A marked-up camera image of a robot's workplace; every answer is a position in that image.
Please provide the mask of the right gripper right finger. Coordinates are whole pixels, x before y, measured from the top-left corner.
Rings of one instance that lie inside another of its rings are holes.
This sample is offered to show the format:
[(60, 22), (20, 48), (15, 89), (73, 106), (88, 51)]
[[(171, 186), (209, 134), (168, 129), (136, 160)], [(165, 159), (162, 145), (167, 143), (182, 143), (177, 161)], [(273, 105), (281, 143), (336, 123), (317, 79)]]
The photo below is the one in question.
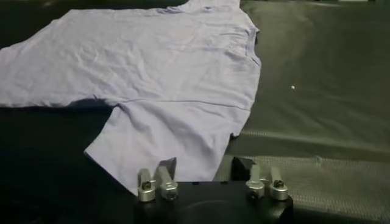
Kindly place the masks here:
[(233, 157), (230, 168), (232, 181), (244, 181), (249, 192), (255, 198), (266, 195), (266, 191), (273, 200), (285, 201), (288, 199), (288, 187), (278, 167), (271, 167), (269, 179), (261, 177), (261, 167), (251, 159)]

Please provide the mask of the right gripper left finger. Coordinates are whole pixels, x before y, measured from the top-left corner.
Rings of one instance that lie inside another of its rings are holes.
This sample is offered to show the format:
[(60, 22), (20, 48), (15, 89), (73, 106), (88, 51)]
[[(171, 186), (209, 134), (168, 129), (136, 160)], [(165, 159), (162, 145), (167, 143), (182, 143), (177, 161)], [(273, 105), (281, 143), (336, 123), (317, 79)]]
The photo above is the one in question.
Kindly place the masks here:
[(178, 196), (178, 183), (175, 181), (177, 158), (173, 157), (159, 162), (154, 176), (148, 169), (138, 172), (137, 192), (141, 202), (150, 202), (157, 194), (165, 200), (174, 200)]

